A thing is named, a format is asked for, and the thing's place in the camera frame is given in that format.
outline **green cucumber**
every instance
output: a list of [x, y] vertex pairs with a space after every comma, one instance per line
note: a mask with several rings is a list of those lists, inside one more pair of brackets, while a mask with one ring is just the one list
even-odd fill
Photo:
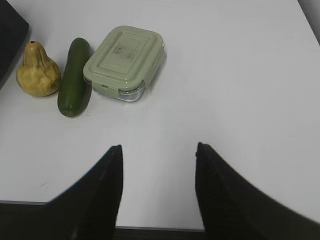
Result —
[[70, 45], [58, 94], [59, 111], [67, 117], [79, 115], [88, 105], [92, 86], [85, 82], [83, 69], [91, 56], [89, 43], [76, 38]]

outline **food container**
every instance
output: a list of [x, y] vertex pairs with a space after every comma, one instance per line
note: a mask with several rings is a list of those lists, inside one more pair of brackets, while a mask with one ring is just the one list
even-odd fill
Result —
[[97, 93], [133, 102], [149, 86], [164, 57], [160, 34], [118, 26], [85, 64], [83, 75]]

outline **dark floor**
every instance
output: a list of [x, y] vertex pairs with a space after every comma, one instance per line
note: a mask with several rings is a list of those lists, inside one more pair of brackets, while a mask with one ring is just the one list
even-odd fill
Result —
[[[0, 203], [0, 226], [43, 208], [43, 205]], [[113, 240], [205, 240], [202, 231], [153, 228], [116, 228]]]
[[204, 232], [117, 228], [113, 240], [205, 240]]

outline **container lid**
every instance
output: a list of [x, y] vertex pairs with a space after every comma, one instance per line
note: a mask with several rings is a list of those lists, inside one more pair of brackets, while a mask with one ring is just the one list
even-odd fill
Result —
[[142, 81], [148, 86], [146, 76], [153, 61], [163, 48], [160, 34], [132, 26], [118, 26], [104, 39], [83, 68], [86, 80], [94, 85], [130, 91]]

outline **black object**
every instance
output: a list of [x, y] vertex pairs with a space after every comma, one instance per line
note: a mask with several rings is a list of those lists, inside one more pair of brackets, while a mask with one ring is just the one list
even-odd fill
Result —
[[0, 0], [0, 82], [27, 36], [29, 24], [6, 1]]
[[203, 231], [185, 229], [116, 228], [113, 240], [206, 240]]
[[111, 240], [122, 190], [122, 148], [113, 146], [87, 174], [53, 201], [2, 224], [0, 239]]
[[209, 240], [319, 240], [320, 225], [270, 198], [199, 143], [195, 189]]
[[315, 38], [320, 44], [320, 16], [318, 14], [318, 1], [298, 0], [300, 7], [307, 19]]

